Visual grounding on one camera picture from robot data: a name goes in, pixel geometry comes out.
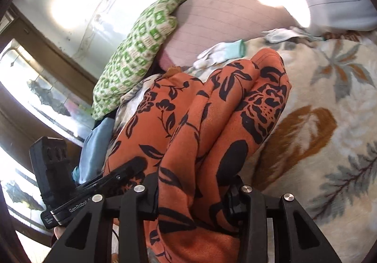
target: beige floral blanket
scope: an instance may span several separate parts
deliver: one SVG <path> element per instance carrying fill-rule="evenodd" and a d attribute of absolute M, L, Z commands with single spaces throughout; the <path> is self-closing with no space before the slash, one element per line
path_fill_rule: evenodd
<path fill-rule="evenodd" d="M 292 89 L 241 176 L 268 195 L 293 193 L 344 263 L 360 263 L 377 239 L 377 47 L 361 40 L 246 43 L 249 58 L 264 47 L 277 50 Z M 186 72 L 206 81 L 231 61 Z M 152 82 L 123 96 L 115 137 Z"/>

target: wooden door frame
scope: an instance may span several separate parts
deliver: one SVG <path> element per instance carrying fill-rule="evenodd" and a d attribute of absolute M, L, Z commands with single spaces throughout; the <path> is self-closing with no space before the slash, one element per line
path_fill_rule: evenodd
<path fill-rule="evenodd" d="M 80 72 L 85 78 L 87 78 L 94 85 L 97 83 L 98 79 L 94 77 L 91 73 L 84 70 L 75 60 L 66 55 L 59 47 L 57 47 L 53 42 L 46 38 L 12 3 L 8 9 L 14 19 L 20 18 L 22 21 L 41 39 L 43 40 L 52 51 L 58 54 L 64 61 L 66 61 L 72 68 Z"/>
<path fill-rule="evenodd" d="M 9 9 L 11 3 L 12 3 L 13 0 L 0 0 L 0 19 L 3 18 L 3 16 L 5 15 L 5 12 Z M 11 96 L 9 94 L 9 92 L 0 86 L 0 91 L 4 92 L 4 95 L 7 97 L 7 98 L 13 98 L 13 96 Z M 37 119 L 36 117 L 34 117 L 29 111 L 27 111 L 22 105 L 20 105 L 16 100 L 14 100 L 16 103 L 16 105 L 18 104 L 18 106 L 16 106 L 17 109 L 19 109 L 22 113 L 22 116 L 24 119 L 27 119 L 29 118 L 29 122 L 35 122 L 34 120 Z M 2 111 L 0 113 L 0 121 L 3 121 L 5 123 L 8 123 L 8 124 L 12 124 L 12 120 L 10 120 L 9 118 L 9 115 L 8 115 L 8 112 L 7 111 Z M 15 156 L 15 153 L 17 153 L 16 151 L 13 151 L 15 149 L 15 146 L 16 145 L 13 145 L 13 141 L 8 141 L 10 143 L 10 145 L 8 145 L 8 148 L 5 148 L 6 151 L 8 151 L 8 153 L 10 155 L 14 155 Z M 26 155 L 26 153 L 24 152 L 23 153 L 23 157 L 22 157 L 22 160 L 21 160 L 21 164 L 24 165 L 25 168 L 31 170 L 33 172 L 33 169 L 31 168 L 31 162 L 30 162 L 30 158 Z M 22 252 L 20 253 L 20 255 L 18 255 L 17 257 L 15 257 L 12 253 L 3 253 L 3 256 L 2 256 L 2 260 L 5 260 L 5 261 L 12 261 L 12 262 L 29 262 L 24 250 L 22 249 L 22 245 L 20 244 L 20 241 L 18 240 L 17 236 L 16 236 L 16 233 L 14 231 L 14 228 L 17 228 L 20 232 L 22 232 L 23 234 L 29 236 L 30 238 L 32 238 L 33 240 L 41 243 L 41 244 L 44 244 L 44 245 L 47 245 L 48 246 L 48 240 L 49 240 L 49 237 L 46 236 L 46 235 L 41 235 L 39 234 L 39 232 L 31 229 L 31 228 L 28 228 L 28 227 L 25 227 L 23 225 L 21 225 L 21 223 L 17 220 L 15 220 L 14 218 L 11 218 L 12 221 L 14 222 L 13 225 L 13 229 L 11 227 L 9 228 L 3 228 L 1 227 L 1 230 L 0 230 L 0 240 L 2 241 L 0 244 L 0 248 L 2 250 L 3 247 L 7 246 L 7 250 L 9 250 L 10 252 Z"/>
<path fill-rule="evenodd" d="M 61 52 L 51 48 L 47 39 L 27 23 L 24 17 L 16 16 L 7 25 L 0 34 L 0 52 L 14 38 L 55 79 L 91 105 L 96 80 L 89 77 L 88 73 L 78 65 L 73 65 L 72 60 L 67 60 Z"/>
<path fill-rule="evenodd" d="M 1 147 L 30 172 L 29 148 L 41 136 L 63 138 L 21 105 L 0 82 L 0 143 Z M 80 159 L 81 147 L 66 140 L 72 166 Z"/>

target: folded cloth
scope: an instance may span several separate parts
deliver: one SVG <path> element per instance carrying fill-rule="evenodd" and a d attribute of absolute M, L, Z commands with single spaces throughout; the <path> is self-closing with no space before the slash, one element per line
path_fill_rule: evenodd
<path fill-rule="evenodd" d="M 72 178 L 78 184 L 88 182 L 101 173 L 114 123 L 114 119 L 106 117 L 85 139 L 80 163 L 72 172 Z"/>
<path fill-rule="evenodd" d="M 280 43 L 289 40 L 293 37 L 300 37 L 308 40 L 309 42 L 313 41 L 323 41 L 324 38 L 316 37 L 303 29 L 299 29 L 296 27 L 290 27 L 289 29 L 279 28 L 279 29 L 272 29 L 270 31 L 263 31 L 262 34 L 264 35 L 265 39 L 270 43 Z"/>
<path fill-rule="evenodd" d="M 193 66 L 197 69 L 207 68 L 229 59 L 242 58 L 245 56 L 245 52 L 246 47 L 243 40 L 232 43 L 221 42 L 198 55 Z"/>
<path fill-rule="evenodd" d="M 222 199 L 246 158 L 274 128 L 291 85 L 272 49 L 236 60 L 208 81 L 159 76 L 116 139 L 104 174 L 139 159 L 148 164 L 125 189 L 158 171 L 158 219 L 144 222 L 160 263 L 236 262 L 238 227 Z"/>

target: green patterned cushion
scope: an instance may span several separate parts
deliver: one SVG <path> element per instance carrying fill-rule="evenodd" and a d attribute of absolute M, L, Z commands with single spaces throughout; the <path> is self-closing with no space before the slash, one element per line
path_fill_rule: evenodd
<path fill-rule="evenodd" d="M 159 47 L 177 27 L 177 19 L 170 14 L 184 1 L 158 0 L 141 13 L 94 87 L 95 120 L 118 107 L 120 97 L 146 74 Z"/>

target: black floral pattern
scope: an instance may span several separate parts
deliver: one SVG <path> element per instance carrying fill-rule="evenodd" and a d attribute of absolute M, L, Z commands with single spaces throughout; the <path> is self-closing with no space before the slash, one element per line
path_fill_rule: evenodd
<path fill-rule="evenodd" d="M 160 163 L 164 157 L 164 154 L 159 152 L 156 148 L 150 145 L 139 145 L 141 150 L 144 152 L 145 155 L 148 157 L 158 160 L 158 162 L 154 165 L 154 167 L 159 167 Z"/>
<path fill-rule="evenodd" d="M 261 144 L 267 138 L 276 120 L 284 110 L 284 100 L 288 88 L 280 85 L 285 72 L 276 68 L 266 67 L 261 70 L 261 77 L 268 78 L 274 84 L 265 84 L 257 90 L 245 94 L 248 101 L 240 102 L 235 111 L 242 111 L 242 126 L 249 132 L 255 143 Z"/>
<path fill-rule="evenodd" d="M 183 190 L 182 184 L 178 177 L 169 169 L 160 167 L 158 179 L 166 184 L 176 186 L 177 188 Z"/>
<path fill-rule="evenodd" d="M 161 85 L 159 84 L 159 82 L 163 79 L 164 79 L 164 77 L 162 75 L 156 77 L 152 86 L 150 87 L 150 90 L 153 90 L 154 88 L 161 88 Z"/>
<path fill-rule="evenodd" d="M 159 242 L 160 237 L 158 236 L 158 231 L 153 230 L 149 234 L 149 243 L 153 246 L 154 243 Z"/>
<path fill-rule="evenodd" d="M 162 234 L 167 234 L 167 233 L 177 232 L 177 231 L 191 231 L 197 227 L 192 219 L 172 209 L 159 207 L 158 213 L 159 215 L 163 215 L 172 219 L 172 221 L 169 221 L 169 220 L 158 221 L 158 226 Z"/>
<path fill-rule="evenodd" d="M 228 66 L 238 68 L 239 70 L 243 70 L 244 69 L 244 66 L 241 63 L 237 62 L 237 61 L 229 63 Z"/>
<path fill-rule="evenodd" d="M 189 119 L 189 118 L 188 118 L 188 116 L 189 116 L 188 114 L 189 114 L 189 113 L 186 112 L 186 114 L 183 115 L 183 117 L 182 117 L 182 119 L 180 120 L 180 122 L 179 122 L 177 128 L 175 128 L 175 130 L 174 130 L 174 132 L 173 132 L 173 135 L 172 135 L 172 137 L 171 137 L 171 139 L 170 139 L 170 143 L 175 139 L 175 137 L 177 136 L 178 132 L 179 132 L 179 131 L 182 129 L 182 127 L 187 123 L 187 120 Z"/>
<path fill-rule="evenodd" d="M 117 142 L 115 143 L 113 149 L 111 149 L 111 152 L 110 152 L 110 154 L 109 154 L 109 157 L 110 157 L 112 154 L 116 153 L 116 151 L 119 149 L 121 143 L 122 143 L 121 141 L 117 141 Z"/>
<path fill-rule="evenodd" d="M 156 107 L 164 111 L 173 111 L 175 110 L 175 105 L 170 103 L 168 99 L 163 99 L 160 102 L 156 103 Z"/>
<path fill-rule="evenodd" d="M 183 85 L 182 88 L 177 88 L 175 85 L 162 85 L 162 86 L 165 86 L 170 89 L 168 95 L 171 100 L 174 100 L 177 98 L 179 90 L 182 92 L 183 89 L 190 87 L 190 83 L 188 81 L 185 81 L 182 85 Z"/>
<path fill-rule="evenodd" d="M 155 105 L 153 101 L 156 100 L 157 93 L 151 92 L 150 89 L 144 94 L 144 99 L 140 103 L 137 109 L 137 113 L 149 112 L 150 109 Z"/>
<path fill-rule="evenodd" d="M 212 103 L 211 102 L 207 102 L 204 106 L 204 110 L 203 110 L 203 114 L 202 114 L 202 118 L 201 118 L 201 123 L 207 118 L 207 115 L 208 115 L 208 109 L 210 107 Z"/>
<path fill-rule="evenodd" d="M 155 242 L 159 242 L 159 241 L 160 241 L 160 239 L 156 240 L 156 238 L 154 237 L 154 234 L 155 234 L 155 233 L 152 234 L 152 238 L 154 239 L 153 244 L 154 244 Z M 155 255 L 156 255 L 156 258 L 159 258 L 159 257 L 165 257 L 166 260 L 167 260 L 168 262 L 171 262 L 171 261 L 172 261 L 172 256 L 166 251 L 165 246 L 162 245 L 162 247 L 163 247 L 164 251 L 161 252 L 161 253 L 159 253 L 159 254 L 155 254 Z"/>
<path fill-rule="evenodd" d="M 223 81 L 223 83 L 220 87 L 220 92 L 219 92 L 219 96 L 223 101 L 227 101 L 228 94 L 231 91 L 231 89 L 233 88 L 236 80 L 239 82 L 239 84 L 242 88 L 242 91 L 244 90 L 243 87 L 242 87 L 241 79 L 246 80 L 246 81 L 252 80 L 250 75 L 245 74 L 241 70 L 235 70 L 233 73 L 230 74 L 229 78 L 225 77 L 225 79 L 224 79 L 224 81 Z"/>
<path fill-rule="evenodd" d="M 139 117 L 137 116 L 137 114 L 135 114 L 134 116 L 131 117 L 130 121 L 128 122 L 125 130 L 126 130 L 126 136 L 128 138 L 131 137 L 132 135 L 132 131 L 133 131 L 133 128 L 135 128 L 135 126 L 137 125 L 139 121 Z"/>
<path fill-rule="evenodd" d="M 218 72 L 213 74 L 211 77 L 210 77 L 210 80 L 212 81 L 213 83 L 213 90 L 216 90 L 220 87 L 221 83 L 219 82 L 220 80 L 220 73 L 222 71 L 222 68 L 221 69 L 218 69 Z"/>

